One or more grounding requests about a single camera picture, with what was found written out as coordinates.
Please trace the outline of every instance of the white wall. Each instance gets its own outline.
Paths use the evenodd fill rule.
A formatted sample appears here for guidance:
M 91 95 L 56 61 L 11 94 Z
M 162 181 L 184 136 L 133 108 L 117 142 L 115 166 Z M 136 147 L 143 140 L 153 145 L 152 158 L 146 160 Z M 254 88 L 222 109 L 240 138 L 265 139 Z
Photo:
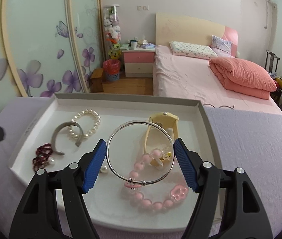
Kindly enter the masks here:
M 268 28 L 264 28 L 265 0 L 102 0 L 102 5 L 120 4 L 119 19 L 123 42 L 135 36 L 141 38 L 143 35 L 148 41 L 155 42 L 156 12 L 188 15 L 236 29 L 239 33 L 240 57 L 261 66 L 265 65 L 266 49 L 269 48 L 271 39 L 270 49 L 281 58 L 278 71 L 282 74 L 282 0 L 272 1 L 278 4 L 273 13 L 273 33 L 272 4 L 268 4 Z M 137 5 L 149 5 L 149 11 L 137 11 Z

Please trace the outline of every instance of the white drawer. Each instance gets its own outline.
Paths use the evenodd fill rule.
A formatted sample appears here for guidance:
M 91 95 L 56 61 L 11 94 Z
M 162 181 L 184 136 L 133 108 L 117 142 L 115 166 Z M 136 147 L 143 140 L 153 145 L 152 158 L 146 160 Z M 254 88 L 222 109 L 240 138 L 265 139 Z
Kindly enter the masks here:
M 126 73 L 153 73 L 152 63 L 125 63 Z

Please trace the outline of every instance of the clear cylinder of plush toys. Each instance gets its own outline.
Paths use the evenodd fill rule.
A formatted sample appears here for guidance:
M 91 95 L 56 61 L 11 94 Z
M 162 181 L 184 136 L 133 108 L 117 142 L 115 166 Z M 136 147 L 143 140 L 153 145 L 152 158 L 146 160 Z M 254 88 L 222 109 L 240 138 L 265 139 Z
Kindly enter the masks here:
M 108 59 L 119 59 L 121 57 L 121 28 L 118 7 L 119 5 L 114 4 L 103 8 L 105 50 Z

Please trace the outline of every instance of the trash can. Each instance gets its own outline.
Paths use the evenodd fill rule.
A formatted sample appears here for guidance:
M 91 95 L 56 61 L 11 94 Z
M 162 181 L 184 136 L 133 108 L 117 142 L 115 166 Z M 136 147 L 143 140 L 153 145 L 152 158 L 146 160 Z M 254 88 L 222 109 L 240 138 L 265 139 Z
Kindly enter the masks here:
M 105 71 L 105 78 L 110 81 L 117 81 L 120 78 L 120 66 L 121 62 L 117 59 L 109 59 L 103 63 L 103 69 Z

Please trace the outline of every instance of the folded comforter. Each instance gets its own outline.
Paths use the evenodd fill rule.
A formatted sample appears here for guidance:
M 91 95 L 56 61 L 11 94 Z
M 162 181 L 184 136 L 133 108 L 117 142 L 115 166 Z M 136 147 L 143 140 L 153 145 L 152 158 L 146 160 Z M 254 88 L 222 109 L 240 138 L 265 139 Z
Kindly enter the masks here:
M 268 100 L 275 82 L 261 66 L 243 59 L 216 58 L 210 68 L 225 89 Z

